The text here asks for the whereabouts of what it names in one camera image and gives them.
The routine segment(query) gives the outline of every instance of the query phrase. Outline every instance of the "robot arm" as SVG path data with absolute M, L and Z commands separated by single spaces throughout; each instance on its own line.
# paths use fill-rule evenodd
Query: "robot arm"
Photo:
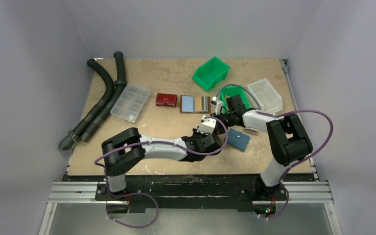
M 227 98 L 226 101 L 229 111 L 225 114 L 213 113 L 211 114 L 212 117 L 222 121 L 226 127 L 238 125 L 254 128 L 267 133 L 269 136 L 274 158 L 260 177 L 256 179 L 257 195 L 269 195 L 278 189 L 280 178 L 289 166 L 312 152 L 309 137 L 297 115 L 279 118 L 261 115 L 253 108 L 247 109 L 238 95 Z M 219 122 L 204 117 L 201 125 L 193 129 L 192 136 L 184 136 L 175 140 L 150 138 L 140 135 L 137 128 L 129 128 L 106 140 L 102 144 L 103 154 L 125 145 L 145 141 L 147 144 L 134 146 L 130 151 L 122 150 L 105 158 L 109 188 L 112 192 L 123 193 L 126 188 L 125 173 L 143 159 L 164 158 L 188 162 L 201 161 L 205 158 L 205 155 L 192 154 L 187 150 L 197 153 L 216 151 L 222 146 L 218 135 L 223 133 L 223 127 Z M 169 145 L 161 142 L 172 142 L 174 144 Z

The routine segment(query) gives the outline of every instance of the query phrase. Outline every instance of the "black corrugated pipe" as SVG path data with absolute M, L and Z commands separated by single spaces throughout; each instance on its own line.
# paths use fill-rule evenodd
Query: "black corrugated pipe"
M 123 60 L 123 53 L 117 51 L 113 54 L 116 60 L 116 69 L 117 69 L 117 80 L 115 81 L 116 90 L 113 93 L 112 98 L 110 99 L 109 103 L 104 106 L 103 110 L 97 115 L 97 117 L 90 123 L 90 125 L 86 128 L 84 133 L 80 136 L 82 140 L 88 142 L 100 125 L 106 120 L 106 118 L 110 115 L 110 110 L 112 109 L 113 105 L 119 99 L 119 96 L 122 94 L 123 89 L 126 87 L 126 70 L 124 67 L 124 60 Z
M 98 103 L 92 107 L 92 109 L 87 113 L 87 115 L 77 124 L 77 126 L 73 130 L 69 130 L 67 132 L 67 136 L 64 137 L 58 147 L 62 150 L 67 150 L 72 148 L 75 142 L 80 141 L 80 136 L 89 126 L 91 121 L 97 116 L 97 114 L 104 108 L 104 106 L 109 102 L 112 98 L 112 95 L 115 91 L 115 86 L 113 84 L 113 79 L 109 75 L 109 73 L 94 59 L 90 59 L 87 61 L 87 66 L 92 68 L 95 72 L 97 72 L 101 79 L 103 79 L 104 85 L 106 89 L 104 91 L 103 96 L 98 101 Z

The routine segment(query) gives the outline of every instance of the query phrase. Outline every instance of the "table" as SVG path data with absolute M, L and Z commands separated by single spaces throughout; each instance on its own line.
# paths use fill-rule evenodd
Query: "table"
M 226 84 L 246 86 L 267 78 L 282 96 L 284 113 L 293 110 L 293 102 L 284 73 L 277 58 L 227 58 L 222 59 L 231 66 L 227 78 L 206 92 L 193 80 L 195 70 L 208 59 L 125 59 L 127 82 L 151 89 L 151 96 L 135 124 L 109 116 L 92 139 L 77 143 L 71 157 L 68 175 L 102 175 L 103 170 L 94 165 L 94 160 L 102 155 L 101 143 L 121 131 L 137 127 L 139 133 L 162 139 L 175 139 L 190 135 L 200 124 L 203 114 L 182 114 L 179 107 L 159 107 L 155 105 L 157 93 L 214 96 Z M 117 79 L 114 59 L 98 60 Z M 95 105 L 104 93 L 104 84 L 98 74 L 94 74 L 83 116 Z M 273 158 L 267 134 L 249 135 L 247 149 L 241 152 L 227 146 L 220 154 L 207 156 L 201 162 L 176 162 L 167 159 L 149 159 L 139 162 L 127 174 L 243 174 L 261 173 Z M 296 166 L 291 173 L 310 173 L 309 162 Z

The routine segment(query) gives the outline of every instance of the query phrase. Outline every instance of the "black tube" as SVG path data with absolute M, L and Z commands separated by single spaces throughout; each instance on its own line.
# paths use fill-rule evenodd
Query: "black tube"
M 114 55 L 116 60 L 116 68 L 117 68 L 117 81 L 115 82 L 116 90 L 113 93 L 112 98 L 110 99 L 109 103 L 104 106 L 104 108 L 100 111 L 97 117 L 89 124 L 86 128 L 84 133 L 81 135 L 81 139 L 85 142 L 88 142 L 94 133 L 98 130 L 101 124 L 107 119 L 110 115 L 110 110 L 112 109 L 113 105 L 119 99 L 119 96 L 122 94 L 123 89 L 126 87 L 126 70 L 124 67 L 124 60 L 123 60 L 123 53 L 118 51 L 115 52 Z
M 68 131 L 68 135 L 64 137 L 62 141 L 60 141 L 58 147 L 62 150 L 70 149 L 75 142 L 80 141 L 80 136 L 89 126 L 90 122 L 93 121 L 97 114 L 103 109 L 106 103 L 109 102 L 115 90 L 113 79 L 111 78 L 109 73 L 99 63 L 96 62 L 96 60 L 88 60 L 87 66 L 92 68 L 100 75 L 101 79 L 103 79 L 106 89 L 98 103 L 93 106 L 92 109 L 87 113 L 87 115 L 77 124 L 77 126 L 72 131 Z

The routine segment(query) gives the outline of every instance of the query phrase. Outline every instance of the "beige table surface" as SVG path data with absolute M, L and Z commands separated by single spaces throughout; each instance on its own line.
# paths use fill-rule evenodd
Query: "beige table surface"
M 205 92 L 193 80 L 195 70 L 208 59 L 125 59 L 128 83 L 151 89 L 151 96 L 142 109 L 135 124 L 109 116 L 100 129 L 85 143 L 79 142 L 74 149 L 68 175 L 102 175 L 100 167 L 93 164 L 102 155 L 101 143 L 129 127 L 137 127 L 139 133 L 162 139 L 175 139 L 191 135 L 192 129 L 200 124 L 202 114 L 181 114 L 179 107 L 158 107 L 155 105 L 157 93 L 214 96 L 218 89 L 226 84 L 235 83 L 246 86 L 252 82 L 267 78 L 283 98 L 283 113 L 293 110 L 290 92 L 277 58 L 222 59 L 231 66 L 226 80 L 214 89 Z M 98 61 L 111 75 L 117 78 L 116 64 L 112 60 Z M 94 74 L 83 116 L 97 103 L 104 93 L 104 84 L 98 74 Z M 167 159 L 149 159 L 139 162 L 127 174 L 241 174 L 261 173 L 273 158 L 267 134 L 248 134 L 250 142 L 241 152 L 227 146 L 220 154 L 207 156 L 201 162 L 176 162 Z M 291 172 L 311 172 L 305 162 Z

